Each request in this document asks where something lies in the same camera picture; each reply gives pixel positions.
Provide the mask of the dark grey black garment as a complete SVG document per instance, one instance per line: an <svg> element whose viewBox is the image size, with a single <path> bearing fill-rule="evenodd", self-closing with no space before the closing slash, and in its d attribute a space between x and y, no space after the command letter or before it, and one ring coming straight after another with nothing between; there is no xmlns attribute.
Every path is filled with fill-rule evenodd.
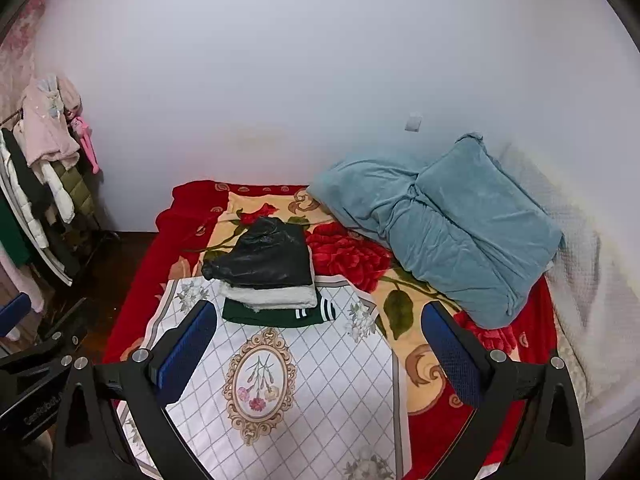
<svg viewBox="0 0 640 480"><path fill-rule="evenodd" d="M202 265L206 280L254 289L310 286L314 282L305 231L279 218L258 218L224 255Z"/></svg>

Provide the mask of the clothes rack with garments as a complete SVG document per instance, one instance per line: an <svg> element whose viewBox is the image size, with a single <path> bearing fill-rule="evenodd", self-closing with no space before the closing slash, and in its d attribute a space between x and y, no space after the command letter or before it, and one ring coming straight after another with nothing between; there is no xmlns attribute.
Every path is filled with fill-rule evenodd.
<svg viewBox="0 0 640 480"><path fill-rule="evenodd" d="M29 81L1 127L1 270L34 318L79 284L106 239L83 112L72 82L50 74Z"/></svg>

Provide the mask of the white quilted bed sheet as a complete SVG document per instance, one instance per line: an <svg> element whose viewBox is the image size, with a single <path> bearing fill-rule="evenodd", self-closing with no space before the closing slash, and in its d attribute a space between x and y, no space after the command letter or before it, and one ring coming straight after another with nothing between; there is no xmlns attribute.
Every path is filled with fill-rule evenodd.
<svg viewBox="0 0 640 480"><path fill-rule="evenodd" d="M546 279L582 416L586 476L638 478L639 286L559 176L515 143L498 161L564 235Z"/></svg>

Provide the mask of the green striped folded garment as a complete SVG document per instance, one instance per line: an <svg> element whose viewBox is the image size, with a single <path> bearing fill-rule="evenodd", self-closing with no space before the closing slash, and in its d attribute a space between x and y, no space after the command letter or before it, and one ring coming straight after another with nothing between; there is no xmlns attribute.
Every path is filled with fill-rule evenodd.
<svg viewBox="0 0 640 480"><path fill-rule="evenodd" d="M313 308L254 311L239 301L226 299L222 318L231 323L249 326L302 328L333 322L337 318L337 312L334 303L317 292L317 305Z"/></svg>

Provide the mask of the red floral plush blanket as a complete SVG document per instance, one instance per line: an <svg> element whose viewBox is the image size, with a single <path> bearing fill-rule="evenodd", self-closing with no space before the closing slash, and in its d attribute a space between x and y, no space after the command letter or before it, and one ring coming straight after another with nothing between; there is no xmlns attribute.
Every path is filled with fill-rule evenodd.
<svg viewBox="0 0 640 480"><path fill-rule="evenodd" d="M144 255L134 276L102 360L121 361L140 346L143 332L160 306L160 294L171 278L190 278L200 272L203 250L221 236L219 218L232 203L239 202L241 222L249 226L261 216L312 219L321 212L301 185L240 185L211 180L179 185L172 191L171 206L155 220L157 236ZM306 236L312 261L323 275L341 275L356 289L370 292L376 302L390 294L392 281L420 308L432 295L425 284L400 270L390 252L373 240L362 237L327 218ZM556 349L553 304L546 280L541 278L529 293L518 317L502 330L482 330L465 313L457 323L477 336L487 350L501 349L513 359L544 364ZM435 390L426 376L429 355L426 341L417 328L405 332L398 349L405 354L401 364L409 373L409 434L412 468L410 479L424 479L454 444L472 410L459 402L454 389L446 385Z"/></svg>

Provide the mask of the white floral checked mat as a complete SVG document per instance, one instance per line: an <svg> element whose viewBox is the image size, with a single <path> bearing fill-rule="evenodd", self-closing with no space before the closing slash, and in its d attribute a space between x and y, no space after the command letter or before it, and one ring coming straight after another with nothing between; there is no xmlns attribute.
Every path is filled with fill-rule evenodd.
<svg viewBox="0 0 640 480"><path fill-rule="evenodd" d="M367 301L320 290L326 322L220 320L167 413L216 479L399 479L411 467L405 378Z"/></svg>

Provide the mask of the light blue quilt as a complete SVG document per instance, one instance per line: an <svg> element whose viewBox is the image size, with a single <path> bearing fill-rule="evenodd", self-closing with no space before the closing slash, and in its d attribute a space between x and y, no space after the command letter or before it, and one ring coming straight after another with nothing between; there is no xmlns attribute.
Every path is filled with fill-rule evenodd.
<svg viewBox="0 0 640 480"><path fill-rule="evenodd" d="M430 162L395 153L345 158L307 191L485 330L520 314L563 239L474 133Z"/></svg>

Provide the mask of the white fleece folded garment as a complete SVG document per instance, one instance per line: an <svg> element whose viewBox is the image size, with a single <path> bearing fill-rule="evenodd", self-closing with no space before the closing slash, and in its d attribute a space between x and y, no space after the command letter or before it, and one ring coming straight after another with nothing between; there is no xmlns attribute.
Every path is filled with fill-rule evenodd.
<svg viewBox="0 0 640 480"><path fill-rule="evenodd" d="M224 296L254 310L313 308L317 305L317 289L314 282L310 286L254 289L232 286L221 281Z"/></svg>

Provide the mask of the white wall socket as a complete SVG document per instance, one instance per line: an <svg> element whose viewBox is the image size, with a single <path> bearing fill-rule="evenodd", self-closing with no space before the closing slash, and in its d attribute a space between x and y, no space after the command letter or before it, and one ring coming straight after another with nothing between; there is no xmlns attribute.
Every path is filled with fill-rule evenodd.
<svg viewBox="0 0 640 480"><path fill-rule="evenodd" d="M408 116L405 130L408 132L419 132L422 125L423 116L418 113L412 113Z"/></svg>

